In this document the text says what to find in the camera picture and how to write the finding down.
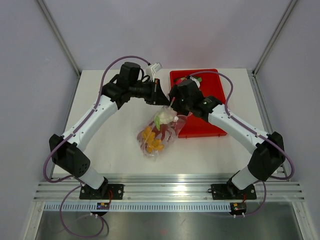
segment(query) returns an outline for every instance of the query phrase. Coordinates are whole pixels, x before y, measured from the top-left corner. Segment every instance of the plastic bag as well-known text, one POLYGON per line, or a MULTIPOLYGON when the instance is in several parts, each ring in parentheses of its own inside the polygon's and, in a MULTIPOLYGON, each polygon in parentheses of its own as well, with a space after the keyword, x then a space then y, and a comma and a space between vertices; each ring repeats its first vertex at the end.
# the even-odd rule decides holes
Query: plastic bag
POLYGON ((157 157, 165 151, 178 137, 186 121, 187 116, 177 115, 171 107, 163 106, 149 120, 148 125, 138 131, 136 139, 143 154, 147 157, 157 157))

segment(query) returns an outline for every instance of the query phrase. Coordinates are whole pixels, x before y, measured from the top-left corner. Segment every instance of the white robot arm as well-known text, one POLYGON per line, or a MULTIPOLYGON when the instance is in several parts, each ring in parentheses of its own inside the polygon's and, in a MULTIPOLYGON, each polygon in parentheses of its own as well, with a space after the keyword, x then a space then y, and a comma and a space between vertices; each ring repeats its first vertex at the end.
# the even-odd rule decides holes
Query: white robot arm
POLYGON ((227 182, 226 187, 230 196, 235 197, 255 182, 266 181, 284 162, 285 157, 268 142, 271 141, 284 149, 283 138, 279 133, 269 134, 259 130, 235 116, 214 96, 204 97, 197 84, 189 76, 172 87, 169 97, 172 102, 171 107, 176 112, 186 116, 191 112, 194 116, 221 128, 252 154, 249 164, 227 182), (254 130, 256 134, 232 118, 254 130))
POLYGON ((119 74, 103 86, 99 102, 93 104, 87 113, 61 136, 54 134, 50 138, 51 151, 67 139, 52 155, 52 161, 87 184, 91 189, 97 190, 92 192, 96 196, 95 198, 105 193, 101 189, 107 187, 108 180, 90 165, 90 160, 83 152, 102 124, 130 98, 143 98, 149 105, 170 104, 162 92, 159 79, 155 78, 155 73, 160 68, 159 63, 147 67, 147 73, 151 74, 150 79, 142 81, 138 80, 140 66, 133 62, 124 63, 119 74))

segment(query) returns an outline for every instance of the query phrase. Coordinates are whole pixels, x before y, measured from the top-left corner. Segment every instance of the white wall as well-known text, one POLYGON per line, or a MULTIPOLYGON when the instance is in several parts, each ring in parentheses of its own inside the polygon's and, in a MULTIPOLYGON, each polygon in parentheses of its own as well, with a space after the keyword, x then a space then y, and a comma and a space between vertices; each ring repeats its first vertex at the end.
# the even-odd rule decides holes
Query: white wall
POLYGON ((104 69, 125 55, 165 68, 252 69, 289 0, 46 3, 82 69, 104 69))
POLYGON ((261 72, 272 126, 296 166, 320 236, 320 1, 297 4, 261 72))
POLYGON ((17 240, 77 78, 33 0, 1 2, 0 32, 0 238, 17 240))

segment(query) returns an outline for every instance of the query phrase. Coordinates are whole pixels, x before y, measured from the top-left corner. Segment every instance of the white table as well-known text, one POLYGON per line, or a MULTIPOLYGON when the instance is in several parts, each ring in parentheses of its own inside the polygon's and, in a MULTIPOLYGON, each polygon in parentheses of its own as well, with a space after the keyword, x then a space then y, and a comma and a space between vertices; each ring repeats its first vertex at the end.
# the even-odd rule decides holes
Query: white table
MULTIPOLYGON (((162 69, 160 79, 165 94, 170 89, 169 73, 162 69)), ((264 129, 246 69, 218 69, 234 84, 229 108, 257 128, 264 129)), ((95 102, 103 70, 84 70, 74 97, 66 128, 69 129, 95 102)), ((107 83, 119 70, 110 70, 107 83)), ((220 78, 225 96, 229 83, 220 78)), ((144 157, 136 140, 137 129, 146 124, 159 106, 145 104, 143 99, 131 99, 111 116, 93 136, 84 153, 92 166, 102 174, 231 174, 246 166, 251 155, 231 136, 177 139, 154 161, 144 157)), ((54 177, 66 172, 56 166, 54 177)))

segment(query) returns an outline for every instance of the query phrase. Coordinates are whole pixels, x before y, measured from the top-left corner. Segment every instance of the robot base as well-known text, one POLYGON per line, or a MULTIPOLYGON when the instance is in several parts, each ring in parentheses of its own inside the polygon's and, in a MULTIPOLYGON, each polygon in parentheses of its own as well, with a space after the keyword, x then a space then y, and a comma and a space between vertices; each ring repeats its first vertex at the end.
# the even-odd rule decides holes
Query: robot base
POLYGON ((208 193, 212 194, 213 200, 256 200, 257 194, 253 184, 249 185, 245 189, 239 191, 239 193, 232 197, 227 189, 226 183, 211 184, 211 188, 207 190, 208 193))
POLYGON ((104 194, 100 194, 97 190, 85 185, 81 187, 79 199, 81 200, 109 200, 112 193, 111 200, 122 200, 124 196, 123 184, 107 184, 104 194))

